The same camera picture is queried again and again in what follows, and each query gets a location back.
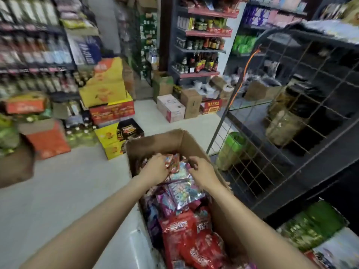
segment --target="metal frame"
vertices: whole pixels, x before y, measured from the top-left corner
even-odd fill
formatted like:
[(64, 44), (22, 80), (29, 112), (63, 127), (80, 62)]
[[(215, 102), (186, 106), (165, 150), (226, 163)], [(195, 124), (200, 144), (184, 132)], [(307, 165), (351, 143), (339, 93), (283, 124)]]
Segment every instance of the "metal frame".
[[(279, 47), (280, 52), (271, 49), (271, 47), (273, 46), (273, 41), (269, 41), (269, 37), (273, 38), (274, 36), (278, 36), (279, 34), (287, 34), (292, 36), (294, 39), (303, 39), (306, 42), (310, 41), (310, 43), (302, 43), (302, 46), (300, 47), (302, 51), (302, 53), (299, 55), (300, 57), (293, 58), (287, 55), (287, 49), (290, 48), (288, 45), (289, 41), (286, 43), (286, 45), (282, 45), (281, 47)], [(343, 119), (342, 125), (330, 132), (330, 134), (322, 135), (320, 132), (316, 131), (314, 128), (308, 125), (308, 120), (305, 120), (306, 122), (303, 122), (305, 126), (312, 129), (312, 131), (322, 135), (323, 140), (321, 140), (319, 144), (317, 144), (309, 151), (306, 150), (306, 154), (303, 157), (294, 157), (293, 160), (293, 158), (288, 158), (287, 152), (284, 153), (285, 145), (281, 145), (279, 148), (275, 147), (274, 144), (271, 143), (271, 141), (267, 137), (265, 137), (264, 139), (263, 136), (258, 137), (259, 134), (257, 132), (254, 132), (254, 130), (248, 128), (248, 118), (253, 112), (256, 111), (255, 109), (258, 108), (258, 106), (256, 106), (257, 102), (254, 102), (254, 106), (250, 108), (249, 113), (245, 115), (245, 119), (242, 121), (240, 121), (236, 117), (236, 115), (239, 112), (243, 112), (243, 109), (241, 109), (241, 107), (233, 109), (230, 107), (230, 105), (227, 105), (221, 117), (220, 123), (215, 131), (215, 134), (211, 140), (211, 143), (207, 149), (207, 153), (210, 153), (213, 144), (217, 144), (216, 139), (219, 140), (219, 137), (224, 143), (225, 138), (231, 131), (239, 131), (240, 133), (245, 135), (247, 143), (250, 142), (251, 145), (255, 147), (256, 156), (260, 155), (261, 157), (267, 157), (268, 154), (264, 151), (268, 151), (268, 149), (271, 149), (271, 154), (274, 153), (274, 157), (266, 158), (266, 161), (268, 163), (264, 167), (259, 167), (258, 164), (256, 164), (253, 160), (255, 157), (248, 155), (248, 153), (244, 151), (243, 154), (249, 157), (250, 160), (246, 166), (240, 160), (240, 163), (244, 166), (243, 171), (238, 171), (239, 164), (232, 164), (229, 171), (222, 172), (225, 178), (236, 184), (233, 185), (232, 183), (232, 186), (235, 186), (237, 189), (237, 192), (234, 191), (236, 196), (261, 218), (266, 218), (267, 216), (271, 215), (291, 200), (304, 194), (308, 190), (312, 189), (314, 186), (327, 180), (331, 176), (335, 175), (336, 173), (343, 170), (344, 168), (359, 159), (359, 147), (357, 147), (359, 146), (359, 142), (357, 141), (357, 136), (359, 135), (359, 113), (356, 111), (352, 117), (346, 117), (338, 111), (326, 106), (327, 100), (332, 99), (335, 95), (335, 92), (339, 88), (343, 88), (342, 85), (349, 85), (355, 89), (359, 87), (358, 85), (350, 82), (350, 80), (348, 79), (353, 73), (356, 73), (354, 69), (359, 66), (359, 61), (352, 68), (346, 69), (345, 73), (339, 76), (333, 75), (332, 73), (327, 71), (326, 65), (328, 64), (330, 55), (324, 59), (321, 59), (321, 62), (317, 64), (317, 66), (313, 66), (312, 64), (306, 64), (305, 62), (303, 62), (303, 60), (304, 57), (309, 55), (308, 50), (311, 48), (313, 42), (320, 42), (326, 45), (330, 45), (332, 47), (330, 54), (334, 53), (336, 49), (354, 50), (359, 53), (359, 47), (357, 45), (353, 45), (345, 41), (336, 40), (325, 35), (294, 29), (274, 29), (265, 31), (258, 38), (256, 45), (254, 46), (254, 50), (252, 51), (252, 54), (255, 52), (255, 49), (261, 48), (262, 50), (265, 50), (265, 54), (267, 56), (272, 56), (272, 52), (275, 52), (275, 54), (279, 56), (279, 58), (276, 59), (279, 62), (283, 62), (284, 60), (289, 61), (290, 64), (292, 64), (292, 67), (290, 69), (291, 73), (289, 73), (287, 78), (284, 80), (284, 84), (289, 81), (289, 77), (291, 76), (291, 74), (296, 72), (296, 70), (299, 69), (301, 66), (309, 68), (312, 74), (310, 75), (312, 81), (316, 80), (316, 78), (320, 75), (321, 78), (325, 77), (330, 79), (329, 81), (335, 80), (339, 82), (334, 85), (333, 89), (330, 92), (327, 92), (326, 98), (322, 102), (315, 101), (310, 97), (308, 97), (308, 99), (311, 99), (318, 104), (316, 109), (310, 114), (310, 117), (312, 117), (314, 113), (317, 113), (318, 109), (325, 108), (326, 111), (334, 112), (336, 115), (340, 116), (341, 119)], [(261, 71), (261, 66), (264, 63), (265, 58), (266, 57), (263, 57), (261, 65), (257, 67), (257, 72), (259, 73)], [(240, 76), (239, 83), (241, 83), (243, 77), (244, 75)], [(235, 91), (231, 96), (230, 102), (232, 101), (232, 99), (235, 98), (236, 92), (239, 90), (239, 87), (239, 85), (236, 86)], [(299, 94), (298, 97), (291, 104), (291, 106), (287, 106), (289, 110), (293, 107), (293, 105), (300, 96), (306, 95), (302, 93)], [(230, 126), (223, 126), (226, 121), (230, 123)], [(225, 138), (223, 138), (223, 136), (219, 134), (219, 132), (223, 131), (223, 129), (227, 132)], [(287, 161), (287, 163), (290, 163), (291, 166), (289, 165), (289, 167), (287, 166), (282, 170), (278, 168), (278, 166), (276, 166), (276, 164), (274, 163), (274, 161), (276, 160), (280, 162)], [(257, 176), (253, 176), (248, 169), (249, 164), (252, 163), (259, 170)], [(271, 181), (266, 175), (267, 166), (274, 167), (276, 169), (278, 177), (276, 177), (275, 181)], [(252, 181), (250, 181), (249, 183), (243, 178), (244, 172), (249, 173), (250, 176), (252, 176), (253, 178)], [(270, 186), (266, 188), (262, 187), (261, 183), (257, 181), (260, 174), (263, 174), (267, 177), (267, 179), (271, 182)], [(255, 198), (251, 200), (245, 200), (247, 198), (246, 193), (250, 193), (250, 191), (252, 191), (251, 185), (254, 184), (258, 184), (258, 186), (263, 190), (263, 192), (258, 196), (256, 196), (255, 193), (252, 192)]]

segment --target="floor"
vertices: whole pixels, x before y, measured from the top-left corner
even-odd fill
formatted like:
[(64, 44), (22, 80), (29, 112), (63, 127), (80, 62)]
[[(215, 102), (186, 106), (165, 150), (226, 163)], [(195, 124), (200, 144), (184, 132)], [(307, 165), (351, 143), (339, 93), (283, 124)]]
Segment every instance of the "floor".
[[(206, 150), (220, 121), (216, 114), (169, 124), (153, 100), (135, 102), (135, 120), (154, 135), (189, 131)], [(107, 161), (100, 145), (36, 163), (29, 181), (0, 189), (0, 269), (15, 269), (39, 247), (130, 180), (126, 155)], [(135, 207), (95, 268), (156, 268)]]

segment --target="wire rack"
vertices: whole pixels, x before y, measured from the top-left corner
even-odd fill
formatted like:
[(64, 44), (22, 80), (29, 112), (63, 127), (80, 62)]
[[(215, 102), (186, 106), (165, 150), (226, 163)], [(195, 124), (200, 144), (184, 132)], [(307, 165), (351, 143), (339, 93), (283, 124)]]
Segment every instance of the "wire rack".
[[(271, 74), (268, 64), (278, 62), (272, 76), (281, 86), (250, 98), (238, 84), (207, 153), (249, 208), (273, 202), (261, 215), (266, 217), (344, 167), (339, 158), (330, 173), (323, 171), (328, 156), (346, 163), (359, 158), (337, 144), (358, 122), (359, 48), (317, 33), (275, 29), (258, 38), (252, 53), (256, 49), (265, 55), (257, 57), (254, 74)], [(334, 145), (336, 153), (328, 149)]]

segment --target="metal grid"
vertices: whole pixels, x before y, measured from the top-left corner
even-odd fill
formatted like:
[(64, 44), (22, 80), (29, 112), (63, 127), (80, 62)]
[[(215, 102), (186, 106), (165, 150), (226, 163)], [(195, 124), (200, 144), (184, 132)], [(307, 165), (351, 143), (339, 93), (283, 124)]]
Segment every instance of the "metal grid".
[[(359, 48), (355, 45), (315, 33), (276, 29), (264, 32), (254, 49), (265, 53), (258, 57), (262, 60), (256, 75), (265, 74), (266, 60), (276, 61), (282, 65), (276, 79), (283, 86), (300, 74), (320, 90), (320, 96), (304, 89), (283, 102), (287, 86), (270, 103), (248, 102), (238, 95), (227, 106), (207, 153), (231, 182), (237, 198), (251, 209), (287, 180), (301, 179), (302, 169), (314, 156), (357, 123), (352, 117), (359, 107)], [(232, 97), (239, 88), (238, 84)], [(299, 114), (303, 102), (308, 110)], [(238, 152), (233, 152), (238, 147), (235, 142), (225, 141), (230, 133), (236, 134), (232, 132), (245, 139)]]

